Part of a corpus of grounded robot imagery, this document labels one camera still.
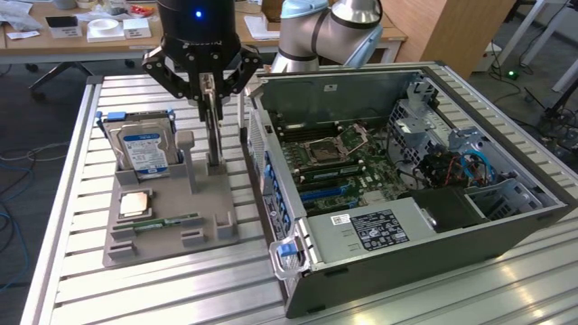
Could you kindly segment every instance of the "slotted metal surface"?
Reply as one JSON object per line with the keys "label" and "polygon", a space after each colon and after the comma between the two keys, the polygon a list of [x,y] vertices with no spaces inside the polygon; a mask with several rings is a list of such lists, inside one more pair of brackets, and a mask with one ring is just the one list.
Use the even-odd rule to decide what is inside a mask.
{"label": "slotted metal surface", "polygon": [[[578,197],[577,175],[450,70],[429,66]],[[107,77],[102,85],[87,87],[23,324],[578,323],[576,211],[498,259],[313,316],[286,319],[237,137],[235,101],[225,107],[222,136],[242,243],[138,266],[105,269],[102,246],[115,157],[101,130],[94,128],[94,113],[174,108],[178,127],[194,129],[198,158],[207,150],[207,141],[198,111],[173,98],[149,76]],[[441,111],[457,126],[470,125],[450,99],[440,101]]]}

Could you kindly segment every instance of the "power supply label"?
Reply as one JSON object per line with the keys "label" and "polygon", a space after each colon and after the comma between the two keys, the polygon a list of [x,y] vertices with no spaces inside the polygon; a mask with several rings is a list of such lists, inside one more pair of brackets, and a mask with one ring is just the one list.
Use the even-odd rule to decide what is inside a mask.
{"label": "power supply label", "polygon": [[392,210],[352,217],[352,223],[366,251],[409,242],[406,232]]}
{"label": "power supply label", "polygon": [[129,135],[123,138],[133,167],[139,173],[154,174],[167,170],[165,151],[159,148],[158,133]]}

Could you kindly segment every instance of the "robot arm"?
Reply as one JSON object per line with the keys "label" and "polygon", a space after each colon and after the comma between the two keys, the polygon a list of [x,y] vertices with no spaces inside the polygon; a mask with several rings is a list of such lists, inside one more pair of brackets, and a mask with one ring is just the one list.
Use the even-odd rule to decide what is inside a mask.
{"label": "robot arm", "polygon": [[[161,47],[143,60],[143,68],[177,98],[194,100],[209,133],[209,165],[222,164],[219,121],[222,103],[241,93],[262,59],[257,50],[241,45],[235,32],[234,0],[158,0],[163,24]],[[242,61],[229,78],[223,71],[241,54]],[[166,58],[189,74],[183,80],[166,67]]]}
{"label": "robot arm", "polygon": [[340,0],[332,8],[328,0],[286,0],[273,72],[318,70],[318,56],[364,66],[382,37],[382,16],[380,0]]}

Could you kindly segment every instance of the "wooden cabinet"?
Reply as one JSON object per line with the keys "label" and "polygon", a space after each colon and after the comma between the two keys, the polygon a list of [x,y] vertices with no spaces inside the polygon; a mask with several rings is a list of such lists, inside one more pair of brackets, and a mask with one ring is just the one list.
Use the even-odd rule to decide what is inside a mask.
{"label": "wooden cabinet", "polygon": [[382,0],[408,34],[397,62],[442,60],[468,78],[516,0]]}

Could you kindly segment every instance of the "hard drive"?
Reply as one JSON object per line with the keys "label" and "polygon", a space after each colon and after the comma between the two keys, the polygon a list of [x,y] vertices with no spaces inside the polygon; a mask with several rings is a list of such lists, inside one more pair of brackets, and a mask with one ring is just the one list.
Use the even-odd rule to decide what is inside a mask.
{"label": "hard drive", "polygon": [[175,113],[113,112],[105,118],[98,112],[98,125],[111,142],[118,168],[134,169],[139,179],[163,177],[169,166],[181,163],[175,144]]}

